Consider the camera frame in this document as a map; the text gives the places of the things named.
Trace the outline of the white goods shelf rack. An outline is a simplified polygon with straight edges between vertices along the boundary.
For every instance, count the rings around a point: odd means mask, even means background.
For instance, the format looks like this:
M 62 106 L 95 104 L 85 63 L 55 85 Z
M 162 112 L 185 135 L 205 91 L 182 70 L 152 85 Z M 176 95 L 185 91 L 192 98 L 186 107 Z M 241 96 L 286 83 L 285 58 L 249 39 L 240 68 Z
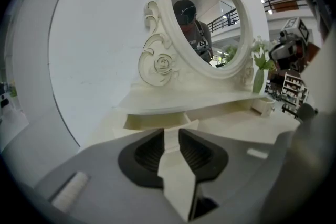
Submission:
M 309 90 L 303 80 L 286 72 L 280 93 L 285 109 L 296 114 L 300 106 L 307 101 L 308 95 Z

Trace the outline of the vase of white flowers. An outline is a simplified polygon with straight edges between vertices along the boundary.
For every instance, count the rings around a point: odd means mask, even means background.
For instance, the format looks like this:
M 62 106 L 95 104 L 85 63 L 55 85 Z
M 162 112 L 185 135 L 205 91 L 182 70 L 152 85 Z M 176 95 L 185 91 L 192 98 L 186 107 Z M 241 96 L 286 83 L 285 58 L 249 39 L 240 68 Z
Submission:
M 261 93 L 263 88 L 263 83 L 265 79 L 265 71 L 276 70 L 276 66 L 273 60 L 269 56 L 269 52 L 277 44 L 276 40 L 269 41 L 262 39 L 258 36 L 254 39 L 252 46 L 253 60 L 257 66 L 256 75 L 253 83 L 253 93 Z

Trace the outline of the cream dressing table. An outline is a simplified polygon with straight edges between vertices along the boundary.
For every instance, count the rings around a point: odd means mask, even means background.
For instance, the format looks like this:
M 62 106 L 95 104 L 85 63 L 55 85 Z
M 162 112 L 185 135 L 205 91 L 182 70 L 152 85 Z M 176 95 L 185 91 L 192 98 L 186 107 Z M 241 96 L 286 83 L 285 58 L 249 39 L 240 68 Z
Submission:
M 242 40 L 232 62 L 215 69 L 189 47 L 175 20 L 171 0 L 145 6 L 149 37 L 138 61 L 138 77 L 129 92 L 102 120 L 82 147 L 122 138 L 146 130 L 182 128 L 217 136 L 272 144 L 299 122 L 275 109 L 261 117 L 251 108 L 257 67 L 252 46 L 267 32 L 266 20 L 252 18 L 252 6 L 233 0 L 241 21 Z

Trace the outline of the person's right forearm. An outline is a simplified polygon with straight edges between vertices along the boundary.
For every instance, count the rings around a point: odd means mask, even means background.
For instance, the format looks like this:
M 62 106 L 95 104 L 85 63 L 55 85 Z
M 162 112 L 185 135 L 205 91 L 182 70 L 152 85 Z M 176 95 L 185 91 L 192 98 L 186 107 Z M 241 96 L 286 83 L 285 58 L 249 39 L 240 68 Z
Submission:
M 302 73 L 308 65 L 310 65 L 315 58 L 315 56 L 320 51 L 320 47 L 316 46 L 315 44 L 309 42 L 306 46 L 306 50 L 303 54 L 303 58 L 301 59 L 301 66 L 300 66 L 300 73 Z

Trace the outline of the small cream drawer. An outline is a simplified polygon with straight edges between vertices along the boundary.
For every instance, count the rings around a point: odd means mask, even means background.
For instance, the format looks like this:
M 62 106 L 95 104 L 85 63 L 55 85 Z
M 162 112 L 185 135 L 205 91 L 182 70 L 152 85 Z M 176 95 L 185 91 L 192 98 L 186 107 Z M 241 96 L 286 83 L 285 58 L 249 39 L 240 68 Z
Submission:
M 268 117 L 275 110 L 275 100 L 267 97 L 255 99 L 251 108 L 260 113 L 261 117 Z

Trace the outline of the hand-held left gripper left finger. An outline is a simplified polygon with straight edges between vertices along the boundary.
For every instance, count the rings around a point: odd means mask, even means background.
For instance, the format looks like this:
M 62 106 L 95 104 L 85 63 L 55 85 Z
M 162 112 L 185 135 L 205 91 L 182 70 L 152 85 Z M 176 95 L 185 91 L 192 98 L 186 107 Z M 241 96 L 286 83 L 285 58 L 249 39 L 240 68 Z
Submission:
M 178 131 L 148 130 L 98 143 L 50 173 L 36 190 L 68 221 L 182 224 L 190 213 L 190 170 Z

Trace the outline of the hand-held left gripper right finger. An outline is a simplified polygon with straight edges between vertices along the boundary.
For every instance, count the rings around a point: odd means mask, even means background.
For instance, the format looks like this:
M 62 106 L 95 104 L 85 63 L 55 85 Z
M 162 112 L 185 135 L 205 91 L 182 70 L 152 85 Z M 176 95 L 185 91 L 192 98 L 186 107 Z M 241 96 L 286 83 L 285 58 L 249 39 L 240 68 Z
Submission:
M 284 163 L 289 134 L 273 144 L 180 129 L 180 151 L 195 175 L 190 221 L 260 221 Z

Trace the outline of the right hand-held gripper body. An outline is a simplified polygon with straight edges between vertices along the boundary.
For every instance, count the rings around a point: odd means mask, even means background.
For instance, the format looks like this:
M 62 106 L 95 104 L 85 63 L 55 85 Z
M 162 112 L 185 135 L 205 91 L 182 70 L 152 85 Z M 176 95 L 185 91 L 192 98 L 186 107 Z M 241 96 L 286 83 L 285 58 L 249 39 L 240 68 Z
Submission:
M 302 19 L 287 20 L 279 34 L 279 43 L 269 52 L 270 60 L 281 70 L 304 70 L 309 31 Z

